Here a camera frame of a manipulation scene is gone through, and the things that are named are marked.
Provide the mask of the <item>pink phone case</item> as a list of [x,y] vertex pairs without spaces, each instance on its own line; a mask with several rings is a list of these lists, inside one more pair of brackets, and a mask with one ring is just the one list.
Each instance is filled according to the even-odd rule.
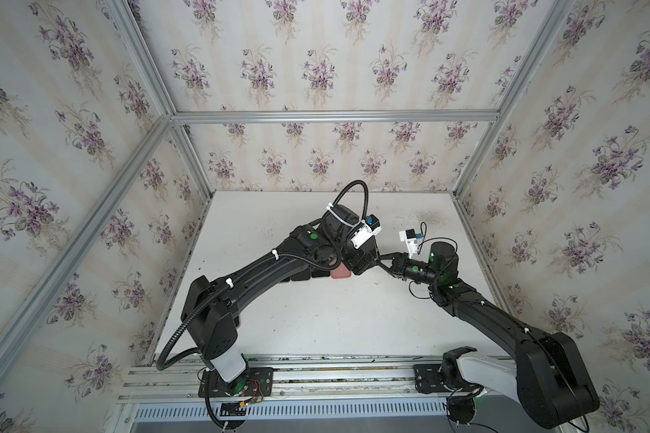
[[350,272],[344,263],[341,263],[335,270],[330,272],[330,277],[334,280],[348,279],[351,276],[352,272]]

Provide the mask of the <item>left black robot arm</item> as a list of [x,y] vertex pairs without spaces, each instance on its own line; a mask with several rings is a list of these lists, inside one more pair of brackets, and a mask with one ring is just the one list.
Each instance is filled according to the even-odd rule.
[[169,367],[196,355],[224,382],[233,382],[249,370],[237,347],[240,313],[272,289],[298,274],[332,272],[343,265],[355,275],[376,265],[376,235],[382,230],[377,216],[358,216],[343,205],[330,204],[325,214],[296,227],[282,243],[242,269],[209,281],[195,279],[183,306],[180,326],[164,346],[171,351],[187,333],[194,346],[163,361]]

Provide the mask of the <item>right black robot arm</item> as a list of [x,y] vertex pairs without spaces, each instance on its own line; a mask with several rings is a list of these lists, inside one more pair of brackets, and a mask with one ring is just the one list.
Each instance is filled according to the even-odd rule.
[[599,395],[575,341],[563,332],[549,333],[510,315],[462,280],[460,257],[447,242],[435,242],[427,261],[407,253],[383,254],[377,265],[387,274],[427,287],[428,297],[455,319],[478,330],[505,353],[482,357],[461,346],[443,354],[434,373],[422,366],[416,388],[439,388],[473,398],[491,390],[520,404],[544,429],[586,419],[601,407]]

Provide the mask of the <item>white vented grille strip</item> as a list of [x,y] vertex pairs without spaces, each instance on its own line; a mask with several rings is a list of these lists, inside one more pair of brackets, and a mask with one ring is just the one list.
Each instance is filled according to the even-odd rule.
[[[443,397],[373,398],[306,401],[267,401],[238,409],[231,414],[227,402],[214,402],[218,420],[324,420],[389,417],[443,416],[447,411]],[[146,403],[138,407],[134,422],[210,421],[203,402]]]

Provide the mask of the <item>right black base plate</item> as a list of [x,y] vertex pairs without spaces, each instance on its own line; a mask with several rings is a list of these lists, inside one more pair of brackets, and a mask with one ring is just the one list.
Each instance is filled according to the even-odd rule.
[[443,363],[415,364],[415,390],[417,393],[481,393],[484,387],[463,379],[457,367]]

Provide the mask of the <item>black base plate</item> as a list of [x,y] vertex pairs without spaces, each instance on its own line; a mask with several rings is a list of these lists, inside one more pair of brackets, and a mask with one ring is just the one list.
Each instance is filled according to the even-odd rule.
[[415,390],[417,393],[481,393],[484,387],[463,379],[457,367],[443,363],[415,364]]
[[248,368],[232,382],[225,382],[216,371],[204,370],[200,379],[200,398],[268,397],[272,393],[274,369]]

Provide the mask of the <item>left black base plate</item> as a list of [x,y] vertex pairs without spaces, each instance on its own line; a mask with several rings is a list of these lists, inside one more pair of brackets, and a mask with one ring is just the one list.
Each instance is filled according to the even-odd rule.
[[216,371],[204,370],[200,379],[200,398],[268,397],[272,393],[274,369],[248,368],[232,382],[225,382]]

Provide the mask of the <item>aluminium rail base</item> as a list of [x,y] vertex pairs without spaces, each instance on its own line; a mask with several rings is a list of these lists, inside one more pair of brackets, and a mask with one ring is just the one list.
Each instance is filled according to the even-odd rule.
[[[260,393],[268,400],[344,399],[364,397],[412,397],[425,378],[418,367],[438,367],[442,357],[287,357],[266,355],[247,360],[249,397]],[[118,392],[119,402],[198,402],[204,364],[191,357],[159,371],[153,366],[129,368]]]

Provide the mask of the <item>aluminium frame cage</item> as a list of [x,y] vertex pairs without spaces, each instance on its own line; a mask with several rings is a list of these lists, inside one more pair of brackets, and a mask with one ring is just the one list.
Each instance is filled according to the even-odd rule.
[[211,198],[209,180],[200,167],[200,159],[184,130],[186,124],[330,124],[350,121],[363,123],[392,123],[394,121],[418,120],[421,122],[471,121],[489,123],[489,131],[498,130],[500,122],[507,119],[521,94],[527,89],[527,81],[554,40],[558,28],[570,12],[571,1],[555,1],[547,10],[536,35],[523,58],[512,83],[496,109],[400,109],[400,110],[295,110],[295,111],[192,111],[178,110],[162,80],[155,60],[135,21],[132,10],[125,1],[106,3],[113,22],[121,31],[125,46],[141,78],[149,86],[153,102],[161,112],[153,127],[135,148],[121,171],[108,185],[76,234],[60,252],[56,261],[39,279],[36,287],[16,310],[16,315],[5,325],[0,334],[0,384],[16,363],[27,341],[32,337],[36,322],[66,283],[68,274],[83,261],[96,242],[120,202],[132,188],[137,173],[156,151],[167,135],[180,146],[180,156],[193,176],[200,196]]

